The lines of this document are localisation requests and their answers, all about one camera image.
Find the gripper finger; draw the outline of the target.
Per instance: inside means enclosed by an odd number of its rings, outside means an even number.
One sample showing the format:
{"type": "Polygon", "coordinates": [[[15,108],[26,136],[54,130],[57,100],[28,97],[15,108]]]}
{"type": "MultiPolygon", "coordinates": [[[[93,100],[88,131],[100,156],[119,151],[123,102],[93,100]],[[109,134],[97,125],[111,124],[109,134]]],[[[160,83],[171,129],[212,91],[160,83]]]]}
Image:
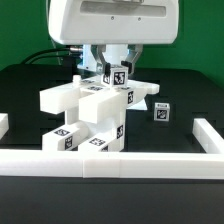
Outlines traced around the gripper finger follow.
{"type": "Polygon", "coordinates": [[[105,45],[92,45],[91,53],[96,61],[96,73],[99,75],[110,75],[111,64],[105,60],[103,53],[106,51],[105,45]]]}
{"type": "Polygon", "coordinates": [[[138,61],[139,57],[141,56],[142,51],[143,51],[142,44],[135,44],[128,46],[127,57],[125,60],[121,62],[121,65],[128,68],[129,75],[132,75],[134,73],[135,64],[138,61]]]}

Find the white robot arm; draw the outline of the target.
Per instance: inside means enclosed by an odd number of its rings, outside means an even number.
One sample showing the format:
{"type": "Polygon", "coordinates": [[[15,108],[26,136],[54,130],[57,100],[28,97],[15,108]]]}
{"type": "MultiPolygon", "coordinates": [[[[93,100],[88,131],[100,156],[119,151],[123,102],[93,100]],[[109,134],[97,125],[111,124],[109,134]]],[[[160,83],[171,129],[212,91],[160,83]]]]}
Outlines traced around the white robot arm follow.
{"type": "Polygon", "coordinates": [[[83,67],[136,63],[145,44],[177,37],[179,0],[51,0],[48,30],[62,45],[84,47],[83,67]]]}

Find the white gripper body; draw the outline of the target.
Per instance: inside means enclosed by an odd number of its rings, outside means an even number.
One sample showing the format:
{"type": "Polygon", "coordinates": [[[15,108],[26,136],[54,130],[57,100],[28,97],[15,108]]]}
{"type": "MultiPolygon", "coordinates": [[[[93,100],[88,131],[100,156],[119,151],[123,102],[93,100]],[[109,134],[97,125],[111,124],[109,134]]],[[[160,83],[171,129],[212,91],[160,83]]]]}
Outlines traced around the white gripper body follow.
{"type": "Polygon", "coordinates": [[[170,44],[179,0],[51,0],[48,30],[60,44],[170,44]]]}

